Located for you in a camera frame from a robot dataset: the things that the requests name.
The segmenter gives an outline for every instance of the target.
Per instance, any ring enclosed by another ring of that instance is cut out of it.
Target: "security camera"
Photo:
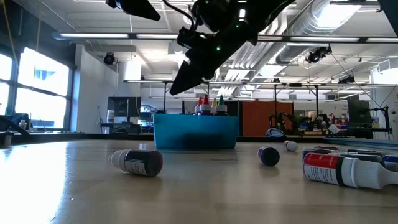
[[[106,65],[114,65],[116,63],[116,59],[114,58],[114,52],[107,52],[104,57],[104,63]]]

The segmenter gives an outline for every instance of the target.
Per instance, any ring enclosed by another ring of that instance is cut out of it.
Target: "white bottle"
[[[288,151],[294,152],[299,148],[299,145],[293,141],[285,141],[285,147]]]
[[[303,166],[306,178],[328,184],[373,189],[398,184],[398,173],[387,170],[378,162],[357,158],[308,153]]]
[[[25,120],[21,120],[19,122],[19,127],[22,128],[23,130],[26,130],[26,126],[27,126],[27,123]]]

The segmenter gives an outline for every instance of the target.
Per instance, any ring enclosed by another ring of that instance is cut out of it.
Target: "ceiling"
[[[31,13],[41,18],[60,32],[152,32],[177,33],[182,26],[188,26],[183,16],[162,3],[153,4],[162,16],[159,22],[129,16],[118,9],[111,9],[96,0],[14,0]],[[296,0],[295,5],[285,11],[287,23],[310,2],[310,0]],[[187,5],[178,5],[187,9]],[[362,7],[344,25],[335,30],[332,35],[380,35],[396,36],[383,12],[377,13],[376,7]],[[201,32],[210,32],[206,27],[199,27]],[[170,60],[170,41],[159,40],[101,40],[101,45],[135,45],[145,58],[151,69],[144,69],[144,76],[156,78],[156,74],[169,74],[178,69],[177,62]],[[355,68],[357,82],[369,80],[369,68],[375,62],[383,61],[386,57],[398,55],[397,45],[374,44],[332,44],[333,54],[345,69]],[[129,53],[120,57],[128,58]],[[234,54],[227,64],[232,63],[238,53]],[[308,65],[304,56],[287,66],[282,75],[277,75],[282,82],[328,82],[331,77],[341,74],[343,70],[333,57],[324,58],[321,63]]]

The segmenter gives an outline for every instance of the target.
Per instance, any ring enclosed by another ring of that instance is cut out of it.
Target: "bottle label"
[[[145,171],[145,163],[141,161],[126,161],[124,165],[131,174],[148,175]]]
[[[398,172],[398,164],[396,162],[384,162],[386,169],[393,172]]]
[[[341,165],[344,157],[308,153],[304,158],[304,176],[310,180],[342,185]]]

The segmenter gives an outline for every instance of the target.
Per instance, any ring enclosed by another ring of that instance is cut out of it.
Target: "table surface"
[[[305,180],[302,148],[275,167],[261,143],[227,151],[161,151],[158,177],[122,173],[114,151],[153,142],[76,141],[0,150],[0,223],[395,223],[398,186],[351,189]]]

